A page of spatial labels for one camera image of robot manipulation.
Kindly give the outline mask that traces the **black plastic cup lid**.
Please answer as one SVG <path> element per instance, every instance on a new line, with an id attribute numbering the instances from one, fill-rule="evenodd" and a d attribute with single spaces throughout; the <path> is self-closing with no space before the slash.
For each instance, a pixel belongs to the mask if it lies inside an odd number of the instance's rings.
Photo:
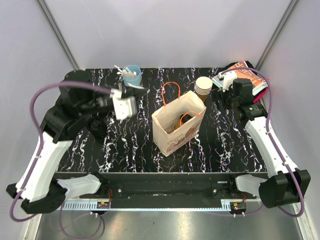
<path id="1" fill-rule="evenodd" d="M 179 126 L 182 126 L 183 124 L 185 124 L 186 122 L 188 122 L 192 118 L 193 118 L 193 116 L 191 116 L 189 114 L 182 114 L 179 119 Z"/>

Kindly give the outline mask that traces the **single brown paper cup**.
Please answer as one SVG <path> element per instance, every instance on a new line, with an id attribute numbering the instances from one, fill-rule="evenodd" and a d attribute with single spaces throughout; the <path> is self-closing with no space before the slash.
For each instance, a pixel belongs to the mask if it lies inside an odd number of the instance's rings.
<path id="1" fill-rule="evenodd" d="M 174 125 L 173 125 L 173 131 L 177 130 L 178 128 L 181 127 L 181 125 L 183 125 L 183 122 L 178 120 Z"/>

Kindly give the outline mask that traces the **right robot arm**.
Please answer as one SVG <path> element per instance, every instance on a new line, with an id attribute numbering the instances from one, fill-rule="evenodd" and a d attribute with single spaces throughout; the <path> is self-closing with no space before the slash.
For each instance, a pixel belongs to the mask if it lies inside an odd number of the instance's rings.
<path id="1" fill-rule="evenodd" d="M 234 79 L 228 89 L 223 88 L 221 81 L 212 81 L 216 86 L 212 97 L 225 110 L 234 111 L 236 119 L 254 141 L 268 174 L 267 179 L 247 173 L 235 177 L 227 185 L 228 195 L 236 199 L 249 193 L 259 197 L 267 208 L 303 204 L 311 176 L 307 170 L 298 168 L 274 135 L 266 109 L 254 101 L 251 81 Z"/>

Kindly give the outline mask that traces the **brown paper takeout bag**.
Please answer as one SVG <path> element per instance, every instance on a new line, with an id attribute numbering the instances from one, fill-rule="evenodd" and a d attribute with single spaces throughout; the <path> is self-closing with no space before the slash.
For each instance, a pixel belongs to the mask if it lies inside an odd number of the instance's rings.
<path id="1" fill-rule="evenodd" d="M 179 91 L 171 102 L 166 102 L 164 91 L 162 87 L 163 106 L 151 117 L 153 142 L 167 157 L 198 134 L 207 107 L 193 91 Z"/>

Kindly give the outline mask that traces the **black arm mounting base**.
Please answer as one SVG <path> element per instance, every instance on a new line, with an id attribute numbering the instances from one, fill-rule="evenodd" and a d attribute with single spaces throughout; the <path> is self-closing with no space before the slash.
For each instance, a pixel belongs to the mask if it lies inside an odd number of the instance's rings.
<path id="1" fill-rule="evenodd" d="M 103 173 L 103 186 L 113 199 L 139 196 L 201 196 L 208 199 L 252 199 L 249 193 L 236 189 L 238 173 Z"/>

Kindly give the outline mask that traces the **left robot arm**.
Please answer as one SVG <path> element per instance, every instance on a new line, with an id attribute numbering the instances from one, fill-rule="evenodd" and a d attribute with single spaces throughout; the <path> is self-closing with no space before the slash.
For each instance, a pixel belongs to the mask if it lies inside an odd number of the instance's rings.
<path id="1" fill-rule="evenodd" d="M 54 88 L 59 89 L 59 97 L 42 122 L 38 122 L 36 100 Z M 98 172 L 70 179 L 56 179 L 54 174 L 81 130 L 88 129 L 95 137 L 103 137 L 107 125 L 101 114 L 114 112 L 117 120 L 131 118 L 138 112 L 138 98 L 148 93 L 148 88 L 132 84 L 117 88 L 93 85 L 84 70 L 71 71 L 61 82 L 39 89 L 29 104 L 39 134 L 37 147 L 21 179 L 9 184 L 6 192 L 14 201 L 21 200 L 20 206 L 30 218 L 51 213 L 71 198 L 107 197 L 111 192 L 109 181 Z"/>

